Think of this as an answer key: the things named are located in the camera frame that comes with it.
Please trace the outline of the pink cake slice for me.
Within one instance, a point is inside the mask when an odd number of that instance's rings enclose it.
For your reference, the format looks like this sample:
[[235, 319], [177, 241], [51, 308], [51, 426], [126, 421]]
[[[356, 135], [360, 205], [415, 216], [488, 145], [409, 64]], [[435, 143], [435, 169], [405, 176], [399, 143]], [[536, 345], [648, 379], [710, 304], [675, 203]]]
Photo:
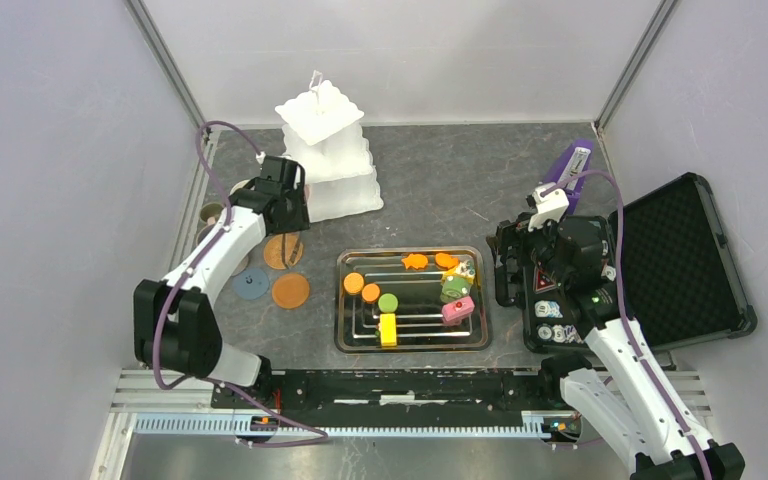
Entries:
[[460, 325], [472, 315], [475, 304], [471, 296], [465, 296], [444, 304], [441, 308], [441, 318], [444, 326]]

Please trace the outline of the yellow layered cake slice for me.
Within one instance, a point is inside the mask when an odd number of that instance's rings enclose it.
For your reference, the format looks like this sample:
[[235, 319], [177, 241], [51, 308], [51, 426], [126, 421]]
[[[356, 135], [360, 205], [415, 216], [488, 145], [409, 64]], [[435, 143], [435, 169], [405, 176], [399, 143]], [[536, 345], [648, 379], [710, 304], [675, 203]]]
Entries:
[[383, 313], [380, 316], [379, 342], [382, 348], [395, 348], [398, 345], [397, 322], [394, 313]]

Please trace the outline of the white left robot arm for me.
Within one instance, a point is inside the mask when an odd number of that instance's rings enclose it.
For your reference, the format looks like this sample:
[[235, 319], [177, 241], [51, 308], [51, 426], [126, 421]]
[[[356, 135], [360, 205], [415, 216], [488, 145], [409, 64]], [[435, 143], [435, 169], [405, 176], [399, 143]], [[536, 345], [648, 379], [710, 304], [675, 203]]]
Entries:
[[266, 405], [274, 381], [260, 356], [224, 341], [213, 305], [240, 262], [265, 238], [310, 226], [298, 162], [266, 156], [257, 177], [230, 195], [219, 219], [188, 257], [133, 293], [138, 361], [183, 375], [236, 385], [250, 407]]

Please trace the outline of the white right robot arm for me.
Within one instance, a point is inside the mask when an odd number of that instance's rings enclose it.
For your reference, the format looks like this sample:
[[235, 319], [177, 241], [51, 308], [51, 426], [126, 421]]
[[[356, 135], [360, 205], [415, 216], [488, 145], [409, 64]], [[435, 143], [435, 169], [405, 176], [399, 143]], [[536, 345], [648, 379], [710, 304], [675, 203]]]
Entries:
[[691, 412], [654, 359], [637, 320], [630, 318], [616, 245], [588, 222], [521, 214], [500, 223], [491, 249], [498, 302], [510, 296], [526, 266], [546, 274], [561, 296], [564, 319], [575, 324], [590, 352], [612, 377], [614, 390], [580, 352], [541, 363], [537, 392], [551, 408], [580, 413], [632, 479], [739, 479], [746, 462], [733, 443], [721, 443]]

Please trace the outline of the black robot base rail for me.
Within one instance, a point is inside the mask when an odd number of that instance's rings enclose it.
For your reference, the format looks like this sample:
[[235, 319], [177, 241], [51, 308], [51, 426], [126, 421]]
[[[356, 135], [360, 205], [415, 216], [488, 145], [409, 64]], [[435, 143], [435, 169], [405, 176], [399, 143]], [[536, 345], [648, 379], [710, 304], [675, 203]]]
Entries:
[[524, 415], [573, 414], [529, 369], [288, 369], [246, 392], [291, 422], [322, 430], [516, 427]]

